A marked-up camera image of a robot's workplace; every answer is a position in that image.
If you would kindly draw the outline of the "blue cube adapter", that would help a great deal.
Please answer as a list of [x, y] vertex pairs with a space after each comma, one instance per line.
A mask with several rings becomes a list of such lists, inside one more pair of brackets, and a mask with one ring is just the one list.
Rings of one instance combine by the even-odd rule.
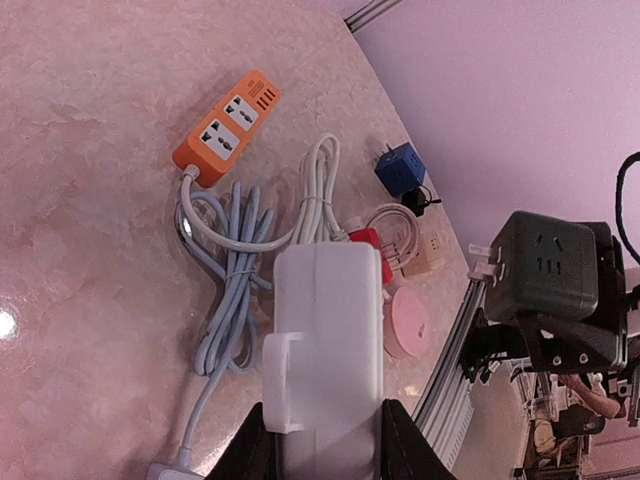
[[378, 159], [374, 173], [387, 192], [399, 198], [423, 184], [426, 168], [413, 145], [406, 142], [389, 147]]

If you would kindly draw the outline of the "black charger plug with cable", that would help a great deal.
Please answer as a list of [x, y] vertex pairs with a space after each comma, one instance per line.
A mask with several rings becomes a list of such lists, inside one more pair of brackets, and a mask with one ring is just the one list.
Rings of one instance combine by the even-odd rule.
[[426, 186], [417, 187], [401, 196], [401, 204], [408, 208], [416, 217], [421, 217], [425, 210], [432, 205], [441, 204], [440, 198], [435, 198]]

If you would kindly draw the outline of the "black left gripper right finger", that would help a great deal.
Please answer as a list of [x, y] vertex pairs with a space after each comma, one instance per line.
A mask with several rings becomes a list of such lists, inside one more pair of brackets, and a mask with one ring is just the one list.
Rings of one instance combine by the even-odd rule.
[[381, 426], [382, 479], [455, 480], [398, 400], [383, 401]]

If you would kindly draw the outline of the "long white power strip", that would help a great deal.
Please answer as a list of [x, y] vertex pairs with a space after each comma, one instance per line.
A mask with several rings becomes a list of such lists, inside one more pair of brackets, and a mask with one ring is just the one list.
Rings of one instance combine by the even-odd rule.
[[366, 243], [292, 245], [274, 263], [262, 347], [280, 479], [376, 479], [384, 396], [381, 258]]

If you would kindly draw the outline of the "dark green cube adapter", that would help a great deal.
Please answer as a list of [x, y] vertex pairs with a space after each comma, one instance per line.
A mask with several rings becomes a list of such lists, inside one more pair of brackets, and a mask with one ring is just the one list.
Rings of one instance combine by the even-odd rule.
[[488, 247], [468, 246], [487, 283], [485, 313], [500, 323], [541, 313], [582, 320], [598, 305], [593, 231], [575, 222], [516, 211]]

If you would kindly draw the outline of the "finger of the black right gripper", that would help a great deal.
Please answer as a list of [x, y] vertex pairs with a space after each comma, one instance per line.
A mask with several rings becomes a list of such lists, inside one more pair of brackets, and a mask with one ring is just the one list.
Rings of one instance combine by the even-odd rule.
[[616, 371], [627, 363], [630, 296], [626, 291], [621, 245], [605, 222], [575, 222], [595, 236], [598, 305], [582, 320], [541, 313], [516, 317], [529, 357], [540, 371], [586, 373]]

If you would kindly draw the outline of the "beige cube adapter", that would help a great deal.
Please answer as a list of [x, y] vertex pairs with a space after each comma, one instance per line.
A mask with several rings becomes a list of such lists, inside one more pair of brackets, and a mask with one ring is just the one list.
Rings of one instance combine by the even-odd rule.
[[433, 230], [421, 235], [415, 256], [401, 269], [405, 278], [435, 271], [446, 263], [439, 234]]

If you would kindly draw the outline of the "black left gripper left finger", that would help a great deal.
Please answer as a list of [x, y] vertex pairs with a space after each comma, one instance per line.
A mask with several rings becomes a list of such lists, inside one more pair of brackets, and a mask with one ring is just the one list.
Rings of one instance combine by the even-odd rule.
[[209, 480], [275, 478], [275, 434], [264, 424], [263, 403], [256, 403], [230, 441]]

